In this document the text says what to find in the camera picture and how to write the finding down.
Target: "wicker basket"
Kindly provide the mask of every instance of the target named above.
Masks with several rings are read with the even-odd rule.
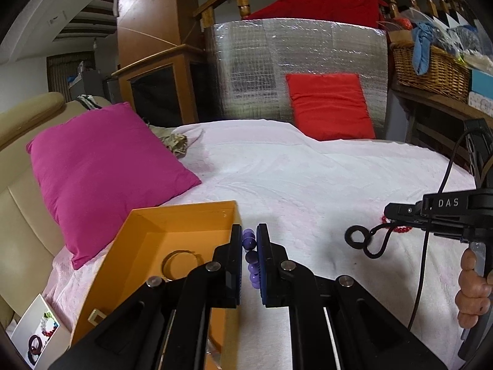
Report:
[[[412,62],[414,42],[392,43],[390,49],[394,55],[397,79],[401,85],[467,102],[471,72],[449,53],[432,46],[428,72],[418,76]]]

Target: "white bed sheet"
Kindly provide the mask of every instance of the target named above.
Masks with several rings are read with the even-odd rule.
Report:
[[[268,225],[289,258],[315,274],[349,274],[403,324],[411,314],[420,268],[423,232],[394,234],[384,255],[371,260],[344,242],[354,224],[371,228],[389,202],[413,203],[436,191],[448,161],[416,146],[370,141],[317,142],[290,124],[266,120],[223,121],[176,129],[189,137],[182,163],[203,181],[167,205],[236,200],[243,227]],[[474,188],[454,166],[445,190]],[[370,249],[380,248],[380,231]],[[456,361],[461,329],[454,296],[460,256],[467,246],[431,237],[426,276],[413,333],[444,363]],[[69,327],[109,248],[73,271],[63,249],[43,293]],[[285,308],[266,309],[243,269],[238,369],[291,368]]]

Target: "wooden shelf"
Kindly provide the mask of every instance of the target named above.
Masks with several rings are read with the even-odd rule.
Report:
[[[451,151],[454,149],[455,142],[451,141],[446,136],[443,136],[441,133],[434,131],[433,129],[419,123],[416,124],[416,129],[420,132],[423,132],[424,134],[427,134],[429,137],[435,139],[436,141],[440,142],[441,144],[443,144],[443,146],[448,147]],[[462,157],[464,160],[469,161],[469,153],[462,146],[458,147],[457,154],[459,154],[459,156]]]
[[[485,114],[484,112],[477,110],[474,107],[467,105],[464,102],[442,95],[436,95],[434,93],[426,92],[417,88],[402,86],[395,82],[392,85],[391,89],[399,97],[406,98],[408,100],[415,101],[417,103],[443,111],[460,120],[484,118],[488,126],[490,128],[493,128],[492,117]]]

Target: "silver foil panel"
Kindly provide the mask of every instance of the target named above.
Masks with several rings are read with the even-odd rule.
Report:
[[[256,19],[206,29],[224,119],[293,122],[285,75],[358,73],[378,138],[387,101],[387,43],[378,29],[311,19]]]

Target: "gold bangle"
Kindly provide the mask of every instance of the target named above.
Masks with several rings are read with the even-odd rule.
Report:
[[[202,258],[202,256],[200,256],[199,254],[195,253],[195,252],[192,252],[192,251],[187,251],[187,250],[176,250],[176,251],[172,251],[171,253],[169,253],[164,259],[163,261],[161,262],[161,275],[164,277],[164,281],[165,282],[169,282],[169,281],[174,281],[174,278],[172,277],[168,277],[165,273],[164,273],[164,267],[166,266],[166,263],[169,262],[169,260],[176,256],[177,254],[181,254],[181,253],[188,253],[188,254],[193,254],[193,256],[195,256],[195,259],[197,260],[197,267],[198,266],[201,266],[202,264],[204,264],[204,260]]]

